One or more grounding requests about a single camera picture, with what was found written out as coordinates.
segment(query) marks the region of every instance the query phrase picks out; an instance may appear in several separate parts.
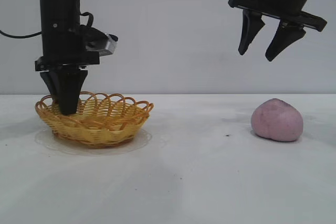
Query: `wire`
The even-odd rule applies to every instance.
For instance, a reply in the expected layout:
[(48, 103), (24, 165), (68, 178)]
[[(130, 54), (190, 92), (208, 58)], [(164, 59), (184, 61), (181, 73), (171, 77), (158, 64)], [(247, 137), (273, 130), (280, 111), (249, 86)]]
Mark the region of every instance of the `wire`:
[(28, 38), (33, 38), (33, 37), (39, 36), (39, 35), (42, 34), (42, 32), (38, 32), (38, 33), (35, 33), (35, 34), (30, 34), (30, 35), (25, 35), (25, 36), (15, 36), (15, 35), (10, 35), (10, 34), (4, 33), (3, 31), (0, 30), (0, 34), (5, 36), (5, 37), (12, 38), (12, 39), (28, 39)]
[[(93, 24), (93, 15), (89, 12), (86, 12), (86, 13), (82, 13), (81, 16), (89, 16), (89, 20), (88, 20), (88, 23), (87, 23), (86, 27), (90, 28)], [(38, 32), (38, 33), (35, 33), (35, 34), (29, 34), (29, 35), (25, 35), (25, 36), (15, 36), (15, 35), (7, 34), (7, 33), (0, 30), (0, 34), (5, 36), (5, 37), (12, 38), (12, 39), (28, 39), (28, 38), (33, 38), (33, 37), (39, 36), (39, 35), (42, 34), (42, 32)]]
[(92, 27), (92, 25), (93, 25), (93, 19), (94, 19), (94, 17), (93, 17), (93, 14), (92, 13), (89, 13), (89, 12), (85, 12), (85, 13), (82, 13), (82, 14), (80, 14), (81, 16), (89, 16), (89, 20), (88, 20), (88, 23), (87, 23), (87, 25), (86, 25), (86, 27), (87, 28), (90, 28), (90, 27)]

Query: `wicker basket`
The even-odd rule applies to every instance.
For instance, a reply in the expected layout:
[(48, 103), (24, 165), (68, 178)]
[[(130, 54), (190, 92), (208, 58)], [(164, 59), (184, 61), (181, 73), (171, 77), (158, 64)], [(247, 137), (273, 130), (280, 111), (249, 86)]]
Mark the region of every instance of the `wicker basket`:
[(50, 95), (35, 105), (40, 118), (57, 137), (94, 148), (116, 147), (131, 141), (153, 107), (153, 103), (136, 102), (120, 94), (90, 92), (81, 92), (77, 113), (70, 116), (60, 113)]

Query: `white wall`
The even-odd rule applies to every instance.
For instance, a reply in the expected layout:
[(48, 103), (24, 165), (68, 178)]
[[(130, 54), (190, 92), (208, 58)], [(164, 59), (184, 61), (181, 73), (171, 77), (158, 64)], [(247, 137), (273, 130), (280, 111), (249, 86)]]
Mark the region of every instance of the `white wall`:
[[(84, 89), (108, 93), (335, 93), (336, 0), (309, 0), (305, 11), (328, 20), (269, 63), (278, 21), (264, 18), (245, 56), (237, 52), (241, 10), (228, 0), (82, 0), (95, 27), (120, 37), (114, 56), (91, 66)], [(0, 0), (0, 29), (40, 30), (39, 0)], [(47, 93), (34, 60), (40, 38), (0, 37), (0, 93)]]

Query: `white tabletop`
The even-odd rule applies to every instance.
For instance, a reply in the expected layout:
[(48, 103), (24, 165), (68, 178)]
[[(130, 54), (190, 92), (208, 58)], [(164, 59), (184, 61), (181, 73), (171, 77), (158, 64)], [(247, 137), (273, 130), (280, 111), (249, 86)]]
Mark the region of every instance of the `white tabletop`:
[[(40, 95), (0, 96), (1, 224), (335, 224), (336, 95), (135, 95), (155, 103), (131, 144), (54, 139)], [(304, 118), (295, 143), (253, 135), (270, 98)]]

